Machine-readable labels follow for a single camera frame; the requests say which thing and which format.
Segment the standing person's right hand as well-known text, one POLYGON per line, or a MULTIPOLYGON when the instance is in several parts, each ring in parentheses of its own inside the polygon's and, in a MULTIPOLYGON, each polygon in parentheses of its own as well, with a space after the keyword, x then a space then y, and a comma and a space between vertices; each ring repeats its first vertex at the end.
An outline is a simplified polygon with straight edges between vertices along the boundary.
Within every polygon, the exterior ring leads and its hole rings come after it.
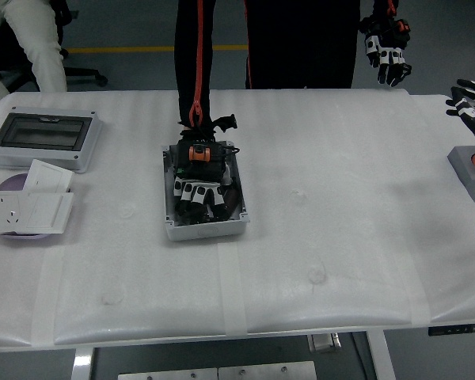
POLYGON ((225 201, 233 185, 228 160, 239 149, 224 142, 182 139, 173 161, 175 212, 186 224, 223 222, 232 211, 225 201))

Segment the standing person's left hand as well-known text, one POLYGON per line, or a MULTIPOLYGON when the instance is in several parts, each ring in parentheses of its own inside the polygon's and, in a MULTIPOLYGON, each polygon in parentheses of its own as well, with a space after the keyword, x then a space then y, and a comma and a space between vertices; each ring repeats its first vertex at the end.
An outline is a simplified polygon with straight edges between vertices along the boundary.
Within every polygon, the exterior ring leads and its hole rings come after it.
POLYGON ((404 50, 410 41, 410 26, 404 19, 365 17, 359 23, 365 36, 365 50, 370 65, 378 68, 378 82, 395 87, 412 73, 404 50))

